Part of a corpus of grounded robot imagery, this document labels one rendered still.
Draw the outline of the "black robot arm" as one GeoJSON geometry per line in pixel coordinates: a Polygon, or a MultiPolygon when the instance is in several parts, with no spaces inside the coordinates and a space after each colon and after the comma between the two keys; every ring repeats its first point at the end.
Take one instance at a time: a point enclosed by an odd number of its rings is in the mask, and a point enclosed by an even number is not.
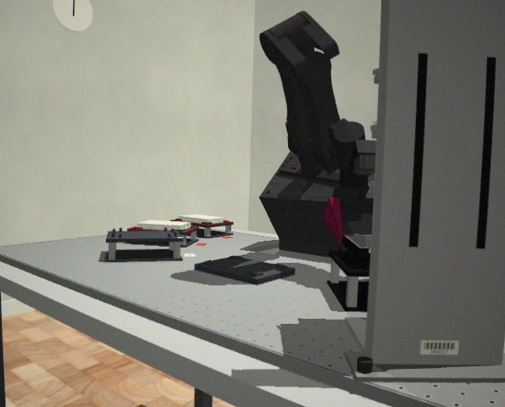
{"type": "Polygon", "coordinates": [[[330,60],[340,54],[336,41],[305,11],[260,33],[259,40],[277,65],[286,98],[288,148],[294,154],[280,173],[369,188],[376,141],[365,140],[358,122],[340,119],[331,82],[330,60]]]}

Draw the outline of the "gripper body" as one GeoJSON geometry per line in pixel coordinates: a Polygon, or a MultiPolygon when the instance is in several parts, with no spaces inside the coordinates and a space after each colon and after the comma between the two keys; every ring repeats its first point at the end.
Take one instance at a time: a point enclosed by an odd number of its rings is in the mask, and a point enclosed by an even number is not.
{"type": "Polygon", "coordinates": [[[341,220],[359,221],[362,214],[373,214],[374,194],[369,188],[336,187],[332,197],[341,200],[341,220]]]}

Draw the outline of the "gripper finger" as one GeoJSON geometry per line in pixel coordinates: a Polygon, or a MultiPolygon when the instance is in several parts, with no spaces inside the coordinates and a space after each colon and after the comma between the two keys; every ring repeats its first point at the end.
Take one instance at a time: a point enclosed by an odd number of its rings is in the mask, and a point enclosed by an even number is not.
{"type": "Polygon", "coordinates": [[[335,234],[337,241],[341,244],[342,223],[340,198],[328,198],[323,219],[324,223],[335,234]]]}

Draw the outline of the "black cylinder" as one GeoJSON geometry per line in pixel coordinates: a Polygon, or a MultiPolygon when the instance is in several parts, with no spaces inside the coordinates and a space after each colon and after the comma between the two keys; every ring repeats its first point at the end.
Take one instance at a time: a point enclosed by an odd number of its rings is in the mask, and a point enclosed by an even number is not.
{"type": "Polygon", "coordinates": [[[369,374],[372,372],[373,360],[369,357],[358,357],[357,371],[369,374]]]}

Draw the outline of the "grey tower with black slots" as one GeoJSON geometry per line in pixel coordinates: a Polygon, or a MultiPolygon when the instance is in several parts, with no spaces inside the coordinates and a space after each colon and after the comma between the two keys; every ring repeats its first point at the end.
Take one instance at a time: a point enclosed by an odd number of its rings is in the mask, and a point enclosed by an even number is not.
{"type": "MultiPolygon", "coordinates": [[[[381,0],[367,320],[373,364],[502,365],[505,0],[381,0]],[[418,247],[409,247],[419,53],[428,53],[418,247]],[[476,248],[487,57],[496,58],[485,248],[476,248]],[[421,340],[459,341],[420,354],[421,340]]],[[[366,332],[366,333],[365,333],[366,332]]]]}

